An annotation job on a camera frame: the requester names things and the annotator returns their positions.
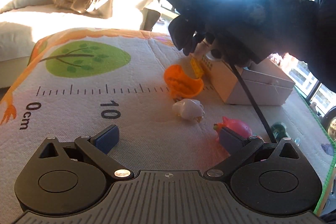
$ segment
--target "orange plastic cup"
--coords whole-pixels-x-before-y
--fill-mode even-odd
[[[192,79],[187,76],[180,65],[171,65],[163,74],[163,78],[173,98],[193,98],[203,90],[204,83],[201,78]]]

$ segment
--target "white bed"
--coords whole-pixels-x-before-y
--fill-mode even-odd
[[[112,0],[113,16],[101,19],[59,9],[52,0],[0,0],[0,88],[10,86],[21,74],[43,37],[77,27],[140,30],[143,1]]]

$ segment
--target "black cable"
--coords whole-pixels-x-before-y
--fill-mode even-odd
[[[258,117],[261,121],[261,123],[263,124],[264,128],[266,129],[267,135],[269,136],[269,139],[271,140],[272,143],[277,143],[277,140],[275,139],[271,128],[269,127],[269,124],[267,123],[263,113],[261,112],[260,108],[258,107],[256,101],[254,100],[251,92],[249,91],[247,85],[245,84],[244,80],[242,79],[241,75],[239,74],[238,70],[236,69],[235,65],[233,65],[233,63],[229,60],[229,65],[231,67],[232,72],[234,73],[234,75],[237,77],[239,83],[241,84],[241,86],[243,87],[243,90],[245,91],[247,97],[249,98],[255,112],[257,112]]]

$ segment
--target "printed tree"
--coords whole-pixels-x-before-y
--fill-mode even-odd
[[[130,55],[111,45],[93,41],[74,41],[56,49],[46,61],[47,70],[56,76],[78,78],[106,73],[129,63]]]

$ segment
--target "cardboard box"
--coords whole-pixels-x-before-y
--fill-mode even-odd
[[[224,61],[212,61],[205,55],[200,61],[223,102],[226,104],[250,105],[238,79]],[[237,68],[258,105],[282,105],[295,86],[277,65],[265,59],[258,65],[253,63],[250,70]]]

